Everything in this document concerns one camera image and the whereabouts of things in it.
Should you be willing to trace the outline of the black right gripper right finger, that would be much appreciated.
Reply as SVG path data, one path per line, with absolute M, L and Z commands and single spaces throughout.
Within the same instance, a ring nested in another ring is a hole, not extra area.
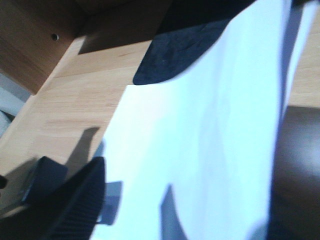
M 268 238 L 320 238 L 319 108 L 286 109 L 274 156 Z

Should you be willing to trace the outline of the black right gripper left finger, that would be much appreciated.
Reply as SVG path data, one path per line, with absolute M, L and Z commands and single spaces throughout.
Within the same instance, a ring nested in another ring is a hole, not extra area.
M 105 160 L 95 157 L 42 201 L 0 222 L 2 240 L 88 240 L 105 197 Z

